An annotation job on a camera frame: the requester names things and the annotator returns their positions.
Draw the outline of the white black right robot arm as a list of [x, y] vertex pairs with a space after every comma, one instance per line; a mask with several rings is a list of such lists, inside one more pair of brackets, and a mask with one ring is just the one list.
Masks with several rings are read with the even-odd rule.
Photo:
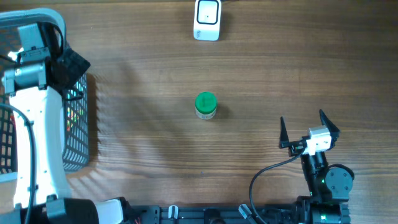
[[326, 152], [335, 147], [340, 129], [319, 111], [321, 126], [310, 128], [306, 136], [290, 141], [284, 118], [280, 119], [279, 147], [287, 148], [290, 157], [299, 157], [309, 197], [294, 202], [293, 223], [350, 223], [348, 201], [354, 172], [342, 164], [330, 165]]

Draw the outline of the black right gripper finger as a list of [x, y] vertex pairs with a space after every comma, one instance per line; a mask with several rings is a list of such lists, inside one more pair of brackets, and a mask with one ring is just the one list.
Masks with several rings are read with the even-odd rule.
[[290, 147], [289, 136], [287, 133], [284, 117], [280, 117], [280, 136], [279, 136], [279, 148]]
[[319, 114], [322, 125], [325, 125], [329, 129], [331, 137], [339, 137], [340, 129], [332, 121], [329, 120], [329, 118], [322, 109], [319, 110]]

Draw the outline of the green lid small jar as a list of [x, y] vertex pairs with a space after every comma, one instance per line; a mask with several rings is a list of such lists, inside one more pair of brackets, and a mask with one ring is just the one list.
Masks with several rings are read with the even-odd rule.
[[202, 92], [195, 99], [195, 113], [200, 119], [208, 120], [215, 116], [218, 101], [211, 92]]

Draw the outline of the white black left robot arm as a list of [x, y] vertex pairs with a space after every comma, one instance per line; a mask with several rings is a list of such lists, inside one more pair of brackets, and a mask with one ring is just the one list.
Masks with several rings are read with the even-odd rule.
[[2, 84], [14, 114], [17, 185], [2, 223], [124, 223], [126, 203], [72, 198], [68, 171], [88, 163], [86, 72], [59, 24], [17, 25], [23, 50]]

